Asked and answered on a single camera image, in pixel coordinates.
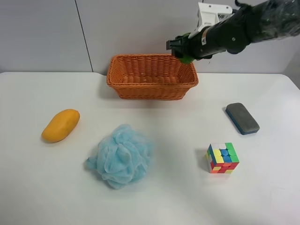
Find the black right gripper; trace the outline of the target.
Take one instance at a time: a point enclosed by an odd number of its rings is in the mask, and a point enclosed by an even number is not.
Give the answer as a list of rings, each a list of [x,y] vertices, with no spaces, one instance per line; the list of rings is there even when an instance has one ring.
[[[204,27],[191,39],[188,36],[177,36],[168,40],[166,49],[172,50],[172,56],[179,61],[191,61],[191,58],[201,60],[225,51],[238,54],[250,44],[248,27],[248,15],[233,15],[214,26]],[[187,51],[179,51],[185,47],[186,42]]]

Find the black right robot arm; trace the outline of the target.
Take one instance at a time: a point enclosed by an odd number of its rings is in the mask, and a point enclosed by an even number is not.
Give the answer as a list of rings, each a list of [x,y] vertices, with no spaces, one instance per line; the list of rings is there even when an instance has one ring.
[[[235,1],[228,5],[198,4],[197,28],[166,42],[182,63],[211,59],[222,52],[238,54],[252,43],[300,34],[300,2],[268,0],[256,6]]]

